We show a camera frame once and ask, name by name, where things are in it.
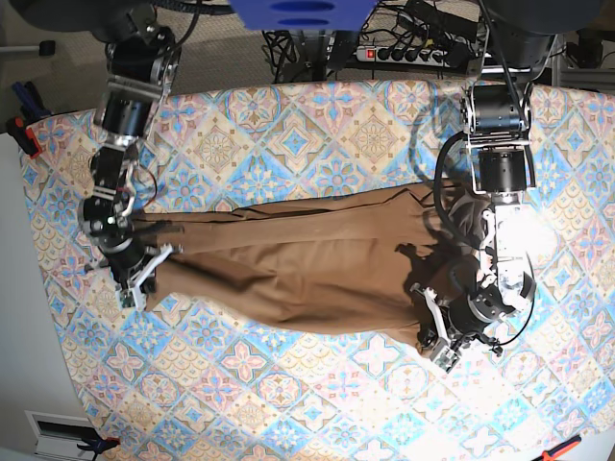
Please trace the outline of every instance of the fabric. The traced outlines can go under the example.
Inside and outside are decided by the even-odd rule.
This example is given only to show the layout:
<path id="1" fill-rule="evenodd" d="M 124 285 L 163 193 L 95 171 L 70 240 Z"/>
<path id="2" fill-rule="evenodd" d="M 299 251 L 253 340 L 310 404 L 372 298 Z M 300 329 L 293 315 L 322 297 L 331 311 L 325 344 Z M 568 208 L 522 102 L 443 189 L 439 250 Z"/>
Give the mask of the fabric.
<path id="1" fill-rule="evenodd" d="M 452 189 L 455 195 L 465 197 L 464 189 Z M 427 286 L 460 255 L 440 229 L 425 184 L 231 213 L 147 216 L 158 220 L 176 229 L 161 233 L 158 244 L 183 252 L 157 269 L 148 310 L 172 293 L 208 296 L 271 327 L 384 330 L 417 349 L 420 326 L 432 317 L 409 288 Z"/>
<path id="2" fill-rule="evenodd" d="M 424 182 L 460 128 L 460 95 L 454 83 L 367 82 L 170 98 L 141 152 L 160 183 L 147 212 Z M 122 440 L 110 457 L 494 459 L 611 428 L 615 99 L 537 87 L 531 102 L 538 187 L 519 234 L 538 278 L 535 312 L 502 357 L 464 352 L 448 376 L 381 332 L 271 328 L 207 297 L 120 311 L 109 275 L 83 272 L 99 256 L 76 217 L 103 140 L 92 112 L 34 126 L 45 152 L 22 162 L 38 263 L 84 409 Z M 466 158 L 451 154 L 449 172 L 467 180 Z M 139 191 L 144 204 L 152 190 Z M 490 332 L 505 339 L 524 321 Z"/>

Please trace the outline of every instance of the white wall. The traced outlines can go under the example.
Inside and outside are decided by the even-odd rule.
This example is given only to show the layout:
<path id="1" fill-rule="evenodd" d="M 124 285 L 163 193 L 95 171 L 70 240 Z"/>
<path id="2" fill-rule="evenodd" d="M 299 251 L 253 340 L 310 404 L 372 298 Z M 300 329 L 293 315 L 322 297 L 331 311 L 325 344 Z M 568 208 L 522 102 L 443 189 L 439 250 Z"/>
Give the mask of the white wall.
<path id="1" fill-rule="evenodd" d="M 22 181 L 16 144 L 1 134 L 0 447 L 32 453 L 36 438 L 24 410 L 85 414 L 51 320 Z"/>

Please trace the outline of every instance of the red clamp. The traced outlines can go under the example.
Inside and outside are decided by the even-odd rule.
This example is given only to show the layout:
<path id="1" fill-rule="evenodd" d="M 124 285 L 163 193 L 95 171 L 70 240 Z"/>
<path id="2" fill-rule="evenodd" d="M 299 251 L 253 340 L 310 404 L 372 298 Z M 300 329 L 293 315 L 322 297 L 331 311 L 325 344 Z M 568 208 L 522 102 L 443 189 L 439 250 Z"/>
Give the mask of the red clamp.
<path id="1" fill-rule="evenodd" d="M 562 442 L 554 449 L 543 451 L 542 455 L 535 458 L 533 461 L 554 461 L 562 454 L 567 453 L 568 451 L 576 447 L 578 444 L 580 444 L 580 441 L 580 435 L 576 435 L 568 439 L 566 442 Z"/>
<path id="2" fill-rule="evenodd" d="M 42 152 L 35 132 L 33 132 L 32 128 L 25 127 L 21 118 L 14 117 L 7 122 L 7 133 L 17 141 L 19 147 L 30 158 L 36 158 Z"/>

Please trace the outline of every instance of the brown pants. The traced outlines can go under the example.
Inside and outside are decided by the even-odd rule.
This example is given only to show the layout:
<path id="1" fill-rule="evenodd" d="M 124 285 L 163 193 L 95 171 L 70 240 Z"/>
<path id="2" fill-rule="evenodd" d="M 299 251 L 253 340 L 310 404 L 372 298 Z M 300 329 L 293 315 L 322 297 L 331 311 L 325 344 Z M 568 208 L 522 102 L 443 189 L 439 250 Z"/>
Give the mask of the brown pants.
<path id="1" fill-rule="evenodd" d="M 450 206 L 465 189 L 447 186 L 444 195 Z M 470 229 L 475 213 L 462 214 Z M 459 255 L 440 229 L 428 184 L 230 213 L 150 214 L 141 223 L 157 220 L 184 230 L 159 234 L 157 243 L 184 252 L 157 269 L 148 309 L 172 292 L 207 296 L 273 327 L 383 330 L 412 346 L 431 315 L 408 288 L 433 286 L 436 271 Z M 446 291 L 443 284 L 436 289 Z"/>

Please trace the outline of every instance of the blue floral pattern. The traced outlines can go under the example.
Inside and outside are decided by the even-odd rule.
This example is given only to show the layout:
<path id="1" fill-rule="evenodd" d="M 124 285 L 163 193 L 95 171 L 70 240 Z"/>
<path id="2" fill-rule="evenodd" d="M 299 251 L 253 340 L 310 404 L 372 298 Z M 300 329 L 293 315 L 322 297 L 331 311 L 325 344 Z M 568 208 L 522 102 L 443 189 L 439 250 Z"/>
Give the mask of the blue floral pattern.
<path id="1" fill-rule="evenodd" d="M 430 180 L 460 129 L 460 96 L 459 83 L 369 82 L 168 98 L 140 152 L 159 186 L 146 211 L 231 211 Z M 526 202 L 552 240 L 533 261 L 535 308 L 502 357 L 464 351 L 448 376 L 407 344 L 369 354 L 389 347 L 379 346 L 383 332 L 271 328 L 180 293 L 152 312 L 117 310 L 112 290 L 101 294 L 103 283 L 112 288 L 108 271 L 84 273 L 101 257 L 78 229 L 86 186 L 66 182 L 89 178 L 87 162 L 71 156 L 87 158 L 105 135 L 93 111 L 35 124 L 43 153 L 21 166 L 38 261 L 85 412 L 101 435 L 122 439 L 113 456 L 402 460 L 427 448 L 469 460 L 608 430 L 615 98 L 537 86 L 532 112 L 538 184 Z M 468 181 L 462 149 L 445 166 Z M 137 207 L 154 194 L 139 177 Z M 489 332 L 505 340 L 526 319 Z"/>

